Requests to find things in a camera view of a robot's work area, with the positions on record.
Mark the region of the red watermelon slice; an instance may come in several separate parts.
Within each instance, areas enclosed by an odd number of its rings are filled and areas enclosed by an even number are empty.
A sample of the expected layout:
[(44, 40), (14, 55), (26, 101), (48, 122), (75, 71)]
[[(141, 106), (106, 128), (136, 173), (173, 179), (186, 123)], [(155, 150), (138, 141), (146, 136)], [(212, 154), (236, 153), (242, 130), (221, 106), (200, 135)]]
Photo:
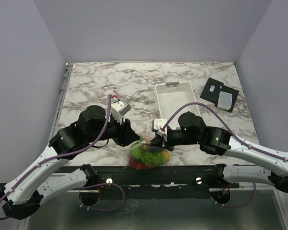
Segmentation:
[(145, 142), (150, 142), (153, 139), (151, 136), (148, 136), (146, 134), (141, 134), (140, 136), (141, 136), (140, 140)]

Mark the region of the yellow bell pepper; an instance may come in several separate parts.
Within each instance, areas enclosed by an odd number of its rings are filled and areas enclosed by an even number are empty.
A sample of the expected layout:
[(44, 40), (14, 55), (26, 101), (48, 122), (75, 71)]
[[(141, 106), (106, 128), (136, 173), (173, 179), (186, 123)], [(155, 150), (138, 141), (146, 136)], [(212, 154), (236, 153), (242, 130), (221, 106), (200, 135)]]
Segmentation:
[(168, 152), (164, 152), (163, 156), (164, 156), (164, 162), (168, 162), (170, 159), (170, 154)]

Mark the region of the green grapes bunch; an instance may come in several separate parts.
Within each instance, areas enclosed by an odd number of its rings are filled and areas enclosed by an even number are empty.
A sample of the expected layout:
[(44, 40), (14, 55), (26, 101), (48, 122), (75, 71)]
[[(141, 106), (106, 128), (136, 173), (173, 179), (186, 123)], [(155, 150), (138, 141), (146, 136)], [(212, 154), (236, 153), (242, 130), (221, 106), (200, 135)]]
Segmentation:
[(165, 163), (164, 156), (161, 152), (160, 153), (145, 152), (143, 154), (143, 157), (141, 158), (141, 162), (149, 167), (160, 166)]

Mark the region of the green round guava fruit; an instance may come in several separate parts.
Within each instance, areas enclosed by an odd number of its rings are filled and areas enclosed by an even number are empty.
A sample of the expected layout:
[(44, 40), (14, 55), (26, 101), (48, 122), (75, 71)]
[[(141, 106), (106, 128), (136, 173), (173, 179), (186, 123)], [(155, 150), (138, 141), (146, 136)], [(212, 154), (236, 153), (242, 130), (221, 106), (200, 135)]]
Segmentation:
[(143, 157), (144, 154), (144, 149), (142, 147), (137, 147), (133, 150), (131, 150), (131, 156), (135, 159), (135, 160), (141, 160), (141, 158)]

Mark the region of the clear dotted zip bag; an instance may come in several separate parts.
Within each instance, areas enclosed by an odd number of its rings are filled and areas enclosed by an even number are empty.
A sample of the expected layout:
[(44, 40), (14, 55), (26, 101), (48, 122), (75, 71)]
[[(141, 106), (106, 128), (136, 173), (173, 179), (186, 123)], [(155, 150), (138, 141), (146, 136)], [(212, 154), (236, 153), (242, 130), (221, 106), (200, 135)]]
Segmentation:
[(137, 170), (152, 169), (162, 166), (170, 160), (170, 153), (167, 149), (150, 146), (152, 138), (140, 134), (140, 139), (131, 144), (128, 166)]

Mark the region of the white perforated plastic basket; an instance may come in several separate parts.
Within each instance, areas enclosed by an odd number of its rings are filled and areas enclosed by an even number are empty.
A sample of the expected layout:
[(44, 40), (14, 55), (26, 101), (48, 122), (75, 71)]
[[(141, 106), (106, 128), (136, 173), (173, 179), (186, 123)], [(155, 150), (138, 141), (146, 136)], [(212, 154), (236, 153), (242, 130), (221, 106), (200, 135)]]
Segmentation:
[(179, 108), (196, 102), (189, 82), (169, 82), (155, 85), (160, 117), (168, 120)]

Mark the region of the purple eggplant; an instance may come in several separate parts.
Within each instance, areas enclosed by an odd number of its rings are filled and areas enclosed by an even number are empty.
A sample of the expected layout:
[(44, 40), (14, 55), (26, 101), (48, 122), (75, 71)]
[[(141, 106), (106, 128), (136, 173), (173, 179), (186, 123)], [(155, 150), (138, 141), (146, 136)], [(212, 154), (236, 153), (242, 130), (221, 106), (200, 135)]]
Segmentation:
[(147, 152), (150, 152), (150, 153), (160, 153), (162, 152), (164, 149), (161, 148), (161, 147), (156, 147), (156, 146), (150, 146), (150, 145), (147, 145), (146, 146), (146, 151)]

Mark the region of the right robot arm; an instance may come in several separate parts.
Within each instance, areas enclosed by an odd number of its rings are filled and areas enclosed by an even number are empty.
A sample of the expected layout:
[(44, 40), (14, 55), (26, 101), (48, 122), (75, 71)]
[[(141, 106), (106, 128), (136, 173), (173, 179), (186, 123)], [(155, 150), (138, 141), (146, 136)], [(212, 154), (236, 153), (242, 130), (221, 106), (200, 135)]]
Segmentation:
[(288, 193), (288, 152), (269, 149), (240, 138), (233, 132), (207, 126), (200, 116), (191, 112), (178, 118), (179, 129), (173, 130), (165, 119), (155, 118), (152, 131), (156, 136), (150, 145), (172, 151), (179, 145), (199, 145), (200, 150), (211, 155), (228, 156), (249, 162), (249, 165), (227, 165), (223, 171), (211, 175), (215, 187), (226, 183), (261, 183)]

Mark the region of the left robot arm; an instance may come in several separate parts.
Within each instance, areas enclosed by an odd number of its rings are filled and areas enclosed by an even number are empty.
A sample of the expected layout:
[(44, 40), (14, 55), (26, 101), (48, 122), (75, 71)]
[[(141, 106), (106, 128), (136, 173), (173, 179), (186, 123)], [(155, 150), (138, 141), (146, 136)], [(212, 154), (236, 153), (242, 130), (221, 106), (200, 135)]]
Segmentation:
[(61, 193), (82, 187), (91, 189), (98, 184), (98, 175), (88, 164), (60, 179), (47, 179), (100, 140), (112, 139), (121, 147), (139, 140), (130, 121), (124, 118), (130, 109), (130, 105), (123, 101), (109, 105), (107, 110), (92, 105), (80, 113), (76, 122), (60, 129), (23, 173), (9, 183), (0, 183), (0, 201), (5, 201), (2, 206), (3, 219), (25, 219), (43, 203)]

